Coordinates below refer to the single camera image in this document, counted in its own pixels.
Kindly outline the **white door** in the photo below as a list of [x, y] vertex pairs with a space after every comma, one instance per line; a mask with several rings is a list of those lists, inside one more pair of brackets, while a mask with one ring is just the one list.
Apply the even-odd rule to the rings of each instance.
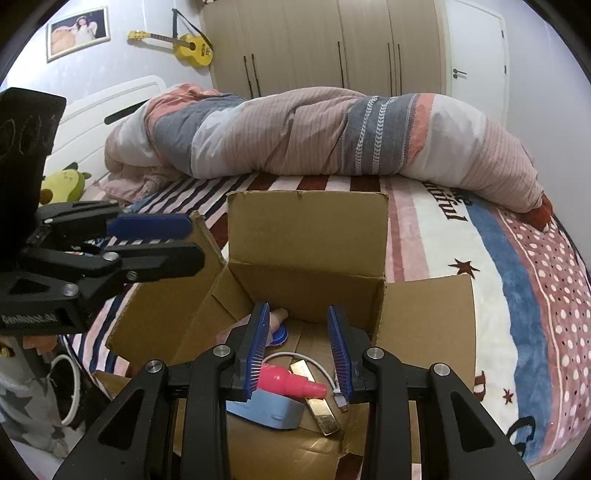
[[490, 9], [469, 1], [448, 1], [450, 95], [506, 122], [509, 53], [505, 22]]

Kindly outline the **rolled striped duvet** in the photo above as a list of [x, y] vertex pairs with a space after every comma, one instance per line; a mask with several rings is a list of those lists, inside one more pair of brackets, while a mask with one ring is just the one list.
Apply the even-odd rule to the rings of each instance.
[[514, 135], [452, 97], [369, 96], [307, 87], [250, 100], [176, 85], [124, 118], [105, 142], [103, 191], [138, 201], [181, 176], [403, 175], [459, 188], [518, 214], [545, 202]]

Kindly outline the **striped plush blanket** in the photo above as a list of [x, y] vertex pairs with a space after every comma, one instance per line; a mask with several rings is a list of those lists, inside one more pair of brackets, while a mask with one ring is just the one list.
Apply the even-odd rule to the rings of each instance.
[[[511, 314], [503, 291], [501, 254], [512, 252], [500, 216], [511, 213], [469, 192], [392, 177], [277, 177], [246, 174], [213, 180], [180, 180], [146, 199], [141, 213], [186, 213], [204, 224], [221, 252], [228, 251], [228, 196], [239, 191], [345, 191], [384, 193], [391, 198], [386, 280], [430, 280], [465, 275], [471, 279], [475, 320], [475, 380], [471, 387], [499, 427], [508, 431], [517, 406], [505, 400], [515, 385], [517, 348], [510, 334]], [[107, 301], [89, 331], [69, 343], [83, 368], [125, 376], [134, 367], [108, 347], [110, 332], [131, 291]], [[286, 343], [271, 347], [273, 362], [287, 365]], [[312, 359], [318, 380], [332, 375]]]

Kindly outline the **framed photo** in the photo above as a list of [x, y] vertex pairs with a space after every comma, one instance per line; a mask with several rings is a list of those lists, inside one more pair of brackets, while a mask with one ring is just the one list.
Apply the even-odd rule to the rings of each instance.
[[111, 39], [108, 8], [90, 10], [46, 27], [46, 57], [52, 62]]

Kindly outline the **pink polka dot bedsheet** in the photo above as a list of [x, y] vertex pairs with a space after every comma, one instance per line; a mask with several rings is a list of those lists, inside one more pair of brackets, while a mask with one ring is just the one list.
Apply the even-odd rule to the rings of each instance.
[[509, 437], [528, 463], [558, 453], [590, 426], [590, 281], [556, 223], [540, 232], [511, 213], [500, 223], [513, 250], [501, 254], [503, 291], [517, 348], [517, 406]]

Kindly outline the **gold rectangular bar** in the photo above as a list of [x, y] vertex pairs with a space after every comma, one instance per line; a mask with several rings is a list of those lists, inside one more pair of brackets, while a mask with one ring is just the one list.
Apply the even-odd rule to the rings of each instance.
[[[294, 374], [307, 377], [308, 381], [315, 382], [315, 377], [311, 373], [308, 363], [304, 359], [298, 360], [290, 364], [290, 371]], [[308, 409], [311, 411], [311, 416], [314, 418], [318, 429], [322, 435], [329, 436], [339, 431], [339, 423], [332, 414], [329, 403], [325, 399], [308, 398], [305, 400]]]

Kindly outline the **pink spray bottle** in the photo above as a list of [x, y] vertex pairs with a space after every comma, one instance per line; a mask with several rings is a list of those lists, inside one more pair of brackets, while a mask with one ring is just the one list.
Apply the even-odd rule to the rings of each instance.
[[286, 368], [266, 363], [260, 368], [257, 388], [297, 399], [325, 399], [328, 392], [325, 384], [308, 380], [307, 377], [291, 373]]

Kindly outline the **green plush toy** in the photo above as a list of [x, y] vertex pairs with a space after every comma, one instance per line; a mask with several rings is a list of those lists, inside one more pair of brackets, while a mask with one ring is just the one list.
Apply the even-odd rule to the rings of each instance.
[[85, 182], [90, 178], [90, 173], [78, 170], [76, 162], [46, 176], [41, 183], [39, 205], [80, 200], [85, 190]]

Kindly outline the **brown cardboard box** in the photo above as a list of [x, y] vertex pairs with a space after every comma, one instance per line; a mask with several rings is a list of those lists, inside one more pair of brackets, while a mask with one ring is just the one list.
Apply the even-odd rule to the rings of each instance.
[[388, 283], [392, 201], [384, 193], [239, 191], [228, 196], [228, 251], [204, 224], [193, 239], [206, 264], [188, 278], [134, 288], [107, 340], [134, 367], [184, 363], [252, 312], [287, 310], [286, 348], [332, 369], [329, 307], [402, 362], [444, 362], [475, 380], [476, 320], [465, 275]]

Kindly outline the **wooden wardrobe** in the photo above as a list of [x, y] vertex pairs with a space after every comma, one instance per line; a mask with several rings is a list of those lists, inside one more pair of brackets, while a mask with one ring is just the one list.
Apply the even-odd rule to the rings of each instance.
[[334, 86], [367, 95], [443, 93], [439, 1], [212, 1], [200, 21], [216, 89], [250, 99]]

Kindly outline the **white bed headboard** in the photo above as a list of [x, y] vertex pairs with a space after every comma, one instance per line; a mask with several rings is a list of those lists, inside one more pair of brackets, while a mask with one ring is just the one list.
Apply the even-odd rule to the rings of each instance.
[[152, 97], [164, 92], [164, 81], [149, 75], [124, 82], [68, 104], [59, 123], [44, 176], [76, 163], [78, 170], [100, 181], [108, 170], [104, 147], [110, 132]]

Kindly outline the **yellow ukulele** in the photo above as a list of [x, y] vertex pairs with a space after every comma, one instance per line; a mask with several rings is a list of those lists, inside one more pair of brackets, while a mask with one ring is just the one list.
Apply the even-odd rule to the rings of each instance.
[[[172, 8], [172, 33], [170, 36], [132, 30], [127, 35], [128, 42], [143, 42], [154, 40], [172, 46], [174, 56], [190, 64], [194, 68], [205, 68], [213, 60], [213, 45], [207, 35], [191, 23], [178, 9]], [[183, 20], [193, 30], [193, 35], [178, 35], [178, 19]]]

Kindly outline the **blue square speaker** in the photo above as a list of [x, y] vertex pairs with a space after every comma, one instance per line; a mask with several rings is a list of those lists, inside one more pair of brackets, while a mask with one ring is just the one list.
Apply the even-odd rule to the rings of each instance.
[[304, 415], [304, 403], [286, 396], [256, 390], [246, 402], [226, 402], [226, 412], [274, 430], [296, 430]]

